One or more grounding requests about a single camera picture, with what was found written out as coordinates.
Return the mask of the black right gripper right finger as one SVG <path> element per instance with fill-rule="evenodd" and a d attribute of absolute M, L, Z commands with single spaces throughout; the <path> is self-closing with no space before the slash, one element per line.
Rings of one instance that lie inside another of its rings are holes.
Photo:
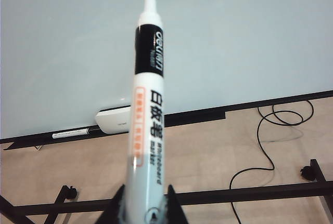
<path fill-rule="evenodd" d="M 168 191 L 164 197 L 164 201 L 164 219 L 162 223 L 188 224 L 186 215 L 172 185 L 168 185 Z"/>

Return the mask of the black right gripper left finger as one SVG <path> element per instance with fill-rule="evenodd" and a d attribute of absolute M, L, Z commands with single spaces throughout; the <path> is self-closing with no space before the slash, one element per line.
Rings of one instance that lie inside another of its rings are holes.
<path fill-rule="evenodd" d="M 124 200 L 124 190 L 125 185 L 122 185 L 117 190 L 117 192 L 107 204 L 102 214 L 97 219 L 97 224 L 119 223 L 119 216 Z"/>

